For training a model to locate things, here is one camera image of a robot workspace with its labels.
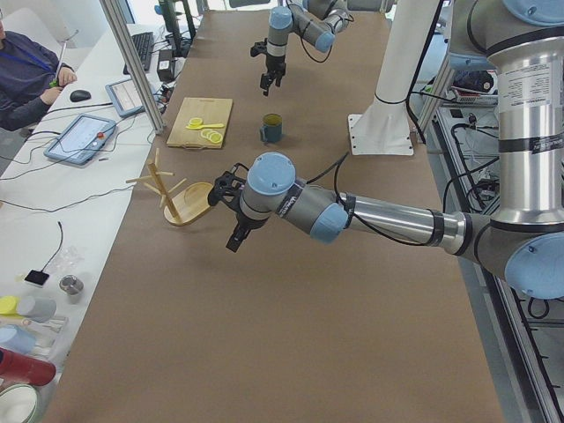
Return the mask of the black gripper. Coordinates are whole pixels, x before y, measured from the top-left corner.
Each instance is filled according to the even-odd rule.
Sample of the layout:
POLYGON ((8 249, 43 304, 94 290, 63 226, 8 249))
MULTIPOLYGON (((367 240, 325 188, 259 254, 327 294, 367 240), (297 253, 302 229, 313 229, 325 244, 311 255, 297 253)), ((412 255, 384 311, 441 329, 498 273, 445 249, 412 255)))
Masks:
POLYGON ((271 78, 274 78, 276 87, 281 87, 282 78, 286 74, 286 57, 267 54, 265 64, 267 71, 261 75, 260 88, 263 90, 263 95, 268 96, 271 87, 271 78))
POLYGON ((236 212, 236 220, 237 225, 226 243, 226 248, 232 252, 238 251, 252 230, 261 228, 264 225, 263 219, 252 219, 242 211, 236 212))

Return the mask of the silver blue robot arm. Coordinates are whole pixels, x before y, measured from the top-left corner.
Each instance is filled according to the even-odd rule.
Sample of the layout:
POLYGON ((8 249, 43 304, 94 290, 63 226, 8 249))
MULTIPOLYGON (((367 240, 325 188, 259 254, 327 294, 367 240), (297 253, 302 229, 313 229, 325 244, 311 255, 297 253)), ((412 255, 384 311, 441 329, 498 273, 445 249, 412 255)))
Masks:
POLYGON ((272 85, 280 86, 286 74, 286 49, 290 34, 299 36, 302 45, 308 43, 324 53, 322 60, 311 58, 316 63, 324 63, 330 56, 337 34, 353 21, 346 1, 287 1, 273 8, 267 37, 250 48, 252 57, 265 56, 266 71, 260 79, 263 95, 269 94, 272 85))
MULTIPOLYGON (((439 17, 439 1, 398 1, 373 104, 352 134, 372 154, 407 150, 407 97, 439 17)), ((312 239, 330 243, 343 230, 372 231, 415 247, 440 247, 480 264, 530 297, 563 297, 563 1, 455 1, 449 60, 456 70, 495 69, 498 77, 500 208, 492 215, 434 211, 338 192, 305 181, 284 154, 258 156, 247 179, 224 172, 208 194, 233 210, 233 252, 276 214, 312 239)), ((348 24, 345 1, 277 6, 269 33, 251 48, 266 55, 261 89, 280 86, 290 33, 329 52, 348 24)))

